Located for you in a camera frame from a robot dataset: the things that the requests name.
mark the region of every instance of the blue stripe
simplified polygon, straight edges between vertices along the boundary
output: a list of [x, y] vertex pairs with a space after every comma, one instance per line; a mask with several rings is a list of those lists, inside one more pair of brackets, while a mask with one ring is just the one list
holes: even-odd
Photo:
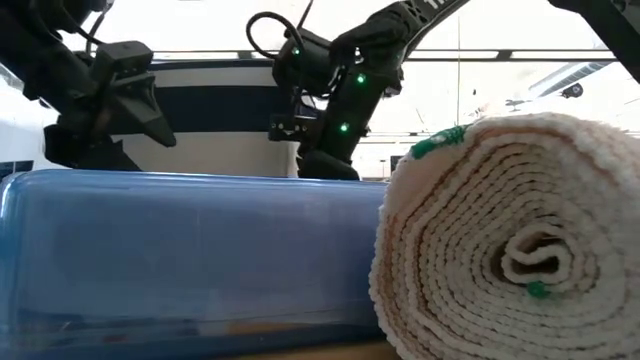
[[193, 60], [193, 61], [158, 61], [151, 64], [151, 71], [184, 70], [184, 69], [222, 69], [222, 68], [246, 68], [246, 67], [271, 67], [271, 60], [247, 59], [247, 60]]
[[[263, 60], [189, 61], [153, 64], [151, 70], [269, 67]], [[288, 97], [277, 87], [184, 86], [159, 87], [156, 100], [176, 133], [266, 132], [269, 116], [285, 113]], [[133, 123], [112, 124], [114, 135], [139, 134]]]

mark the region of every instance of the white wall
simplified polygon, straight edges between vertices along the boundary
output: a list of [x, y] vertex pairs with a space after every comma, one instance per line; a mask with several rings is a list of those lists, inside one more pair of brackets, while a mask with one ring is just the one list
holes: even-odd
[[33, 160], [34, 170], [63, 168], [44, 157], [42, 128], [56, 116], [0, 83], [0, 162]]

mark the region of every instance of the ceiling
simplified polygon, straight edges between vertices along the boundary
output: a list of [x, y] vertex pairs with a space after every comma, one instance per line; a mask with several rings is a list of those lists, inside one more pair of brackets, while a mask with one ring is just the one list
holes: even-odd
[[[389, 0], [316, 0], [305, 27], [327, 39], [362, 23]], [[250, 49], [247, 20], [259, 11], [278, 12], [297, 23], [306, 7], [300, 0], [119, 0], [103, 23], [103, 41], [137, 39], [155, 51]], [[94, 14], [85, 23], [90, 27]], [[283, 27], [256, 24], [254, 36], [265, 49], [282, 44]], [[76, 49], [78, 36], [65, 36]], [[472, 0], [427, 35], [420, 49], [592, 49], [597, 37], [579, 16], [546, 0]]]

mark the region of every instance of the rolled white rug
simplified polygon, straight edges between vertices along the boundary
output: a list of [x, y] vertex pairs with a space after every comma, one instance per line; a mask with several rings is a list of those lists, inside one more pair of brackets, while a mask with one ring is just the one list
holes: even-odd
[[640, 359], [640, 144], [558, 114], [434, 135], [399, 163], [370, 283], [409, 359]]

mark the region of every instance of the white panel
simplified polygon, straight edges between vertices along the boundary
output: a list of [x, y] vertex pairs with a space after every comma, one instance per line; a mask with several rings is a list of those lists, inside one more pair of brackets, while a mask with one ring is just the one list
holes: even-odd
[[179, 133], [165, 148], [144, 135], [114, 136], [145, 171], [238, 176], [292, 176], [295, 147], [266, 133]]

